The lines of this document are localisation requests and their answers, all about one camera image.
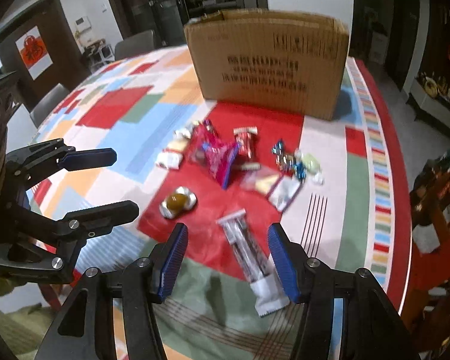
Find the clear yellow snack packet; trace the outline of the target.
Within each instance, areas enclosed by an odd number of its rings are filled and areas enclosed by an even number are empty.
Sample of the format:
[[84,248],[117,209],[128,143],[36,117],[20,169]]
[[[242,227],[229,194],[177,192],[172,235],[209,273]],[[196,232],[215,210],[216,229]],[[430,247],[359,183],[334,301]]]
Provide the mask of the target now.
[[268,203],[282,213],[292,203],[302,183],[289,175],[262,166],[260,169],[247,171],[240,187],[265,197]]

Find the blue foil candy cluster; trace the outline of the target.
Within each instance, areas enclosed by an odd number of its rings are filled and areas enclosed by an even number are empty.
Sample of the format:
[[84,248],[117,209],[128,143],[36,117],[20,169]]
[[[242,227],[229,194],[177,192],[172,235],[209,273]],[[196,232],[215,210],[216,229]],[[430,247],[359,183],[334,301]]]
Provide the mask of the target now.
[[281,173],[292,176],[300,182],[306,178],[306,168],[303,161],[286,150],[284,141],[279,139],[271,149],[275,156],[275,164]]

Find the grey dining chair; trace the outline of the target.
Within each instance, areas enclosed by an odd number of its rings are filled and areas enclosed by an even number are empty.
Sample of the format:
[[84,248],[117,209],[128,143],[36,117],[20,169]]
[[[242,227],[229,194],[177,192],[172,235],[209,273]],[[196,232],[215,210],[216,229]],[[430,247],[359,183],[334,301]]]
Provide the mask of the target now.
[[36,128],[45,121],[55,107],[60,104],[68,95],[69,90],[62,84],[55,85],[30,112],[31,120]]
[[118,61],[143,55],[156,50],[158,46],[154,31],[146,30],[119,41],[114,48],[114,59]]

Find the silver white snack bar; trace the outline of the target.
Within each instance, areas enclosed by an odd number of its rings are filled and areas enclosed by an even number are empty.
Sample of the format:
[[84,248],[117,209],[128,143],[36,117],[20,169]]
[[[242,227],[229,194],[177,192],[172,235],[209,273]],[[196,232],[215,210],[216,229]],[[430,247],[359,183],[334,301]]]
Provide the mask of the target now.
[[225,215],[216,224],[221,227],[236,261],[256,297],[255,310],[260,317],[285,308],[290,300],[281,287],[271,260],[257,243],[246,220],[245,209]]

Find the red paper door poster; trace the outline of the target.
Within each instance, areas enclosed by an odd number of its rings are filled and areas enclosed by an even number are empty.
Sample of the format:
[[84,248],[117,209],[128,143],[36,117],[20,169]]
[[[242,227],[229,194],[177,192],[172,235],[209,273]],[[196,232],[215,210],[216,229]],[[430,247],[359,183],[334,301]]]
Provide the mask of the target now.
[[15,45],[32,80],[36,80],[53,66],[52,58],[37,26],[20,36]]

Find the pink snack packet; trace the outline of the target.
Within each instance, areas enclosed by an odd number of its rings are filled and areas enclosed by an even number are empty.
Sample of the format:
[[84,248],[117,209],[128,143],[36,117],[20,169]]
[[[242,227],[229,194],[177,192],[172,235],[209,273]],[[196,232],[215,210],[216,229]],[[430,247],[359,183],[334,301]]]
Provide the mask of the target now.
[[193,129],[187,159],[205,167],[220,187],[226,189],[238,152],[239,144],[236,141],[224,141],[211,121],[204,119]]

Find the red white candy packet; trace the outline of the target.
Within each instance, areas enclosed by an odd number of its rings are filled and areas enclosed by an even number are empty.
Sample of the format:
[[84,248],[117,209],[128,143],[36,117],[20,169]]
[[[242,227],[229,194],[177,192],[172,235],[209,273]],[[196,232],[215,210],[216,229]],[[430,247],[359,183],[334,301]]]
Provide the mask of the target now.
[[233,130],[233,134],[239,147],[234,165],[235,169],[241,171],[258,170],[261,165],[256,160],[257,127],[238,127]]

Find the brown cardboard box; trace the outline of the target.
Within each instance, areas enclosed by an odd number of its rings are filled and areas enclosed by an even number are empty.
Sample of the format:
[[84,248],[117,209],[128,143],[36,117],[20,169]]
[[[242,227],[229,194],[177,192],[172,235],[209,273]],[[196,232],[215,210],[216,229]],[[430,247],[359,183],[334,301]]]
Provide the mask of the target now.
[[204,99],[332,119],[349,50],[343,21],[308,12],[219,10],[190,20],[184,36]]

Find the green candy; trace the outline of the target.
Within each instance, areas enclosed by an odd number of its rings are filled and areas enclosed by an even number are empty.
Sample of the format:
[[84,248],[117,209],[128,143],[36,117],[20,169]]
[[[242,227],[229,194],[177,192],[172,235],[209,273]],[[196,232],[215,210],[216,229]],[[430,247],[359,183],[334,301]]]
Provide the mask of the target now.
[[309,177],[313,184],[323,185],[322,167],[314,155],[311,153],[303,153],[301,150],[295,150],[294,158],[295,164],[293,169],[295,177],[298,180],[304,182]]

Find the wooden chair with red cushion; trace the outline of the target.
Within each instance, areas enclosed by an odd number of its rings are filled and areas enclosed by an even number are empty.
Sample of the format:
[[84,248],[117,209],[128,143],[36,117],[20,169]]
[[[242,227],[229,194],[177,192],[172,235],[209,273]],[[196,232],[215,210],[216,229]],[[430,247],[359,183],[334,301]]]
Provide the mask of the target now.
[[419,249],[413,237],[410,282],[402,317],[412,343],[427,359],[450,359],[450,150],[427,160],[410,191],[412,228],[432,227],[438,246]]

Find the white low sideboard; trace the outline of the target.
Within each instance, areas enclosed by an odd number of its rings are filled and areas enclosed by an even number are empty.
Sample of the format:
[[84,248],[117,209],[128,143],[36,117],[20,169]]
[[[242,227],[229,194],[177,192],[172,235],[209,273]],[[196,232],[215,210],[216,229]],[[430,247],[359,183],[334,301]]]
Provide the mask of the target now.
[[414,79],[406,101],[415,110],[415,117],[450,135],[450,109],[442,102],[430,97],[422,85]]

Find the colourful patchwork tablecloth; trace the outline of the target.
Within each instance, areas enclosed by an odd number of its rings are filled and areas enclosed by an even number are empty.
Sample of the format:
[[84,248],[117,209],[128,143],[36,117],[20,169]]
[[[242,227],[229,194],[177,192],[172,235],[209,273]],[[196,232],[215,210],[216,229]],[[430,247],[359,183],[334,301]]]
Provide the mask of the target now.
[[346,63],[331,121],[204,100],[186,46],[110,63],[39,127],[78,150],[114,149],[113,166],[60,171],[29,193],[52,219],[133,200],[138,218],[91,239],[77,270],[104,272],[148,254],[173,222],[161,202],[179,186],[197,198],[173,293],[155,314],[169,359],[287,359],[302,309],[260,317],[217,220],[244,211],[261,247],[278,222],[308,255],[368,268],[401,310],[410,269],[410,206],[398,138],[371,75]]

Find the round gold pastry pack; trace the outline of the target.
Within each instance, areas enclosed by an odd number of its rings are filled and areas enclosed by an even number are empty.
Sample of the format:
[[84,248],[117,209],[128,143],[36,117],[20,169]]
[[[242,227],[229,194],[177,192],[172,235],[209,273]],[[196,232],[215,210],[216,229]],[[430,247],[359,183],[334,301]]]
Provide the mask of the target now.
[[174,219],[191,211],[197,204],[197,196],[189,188],[179,186],[159,205],[159,212],[166,219]]

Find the white clear snack packet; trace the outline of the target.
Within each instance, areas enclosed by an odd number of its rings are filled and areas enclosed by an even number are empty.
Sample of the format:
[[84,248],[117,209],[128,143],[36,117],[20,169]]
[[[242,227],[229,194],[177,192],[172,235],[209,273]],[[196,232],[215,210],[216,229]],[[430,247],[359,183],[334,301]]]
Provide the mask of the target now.
[[193,126],[174,131],[173,139],[166,145],[155,160],[155,166],[167,170],[179,170],[189,143],[193,137]]

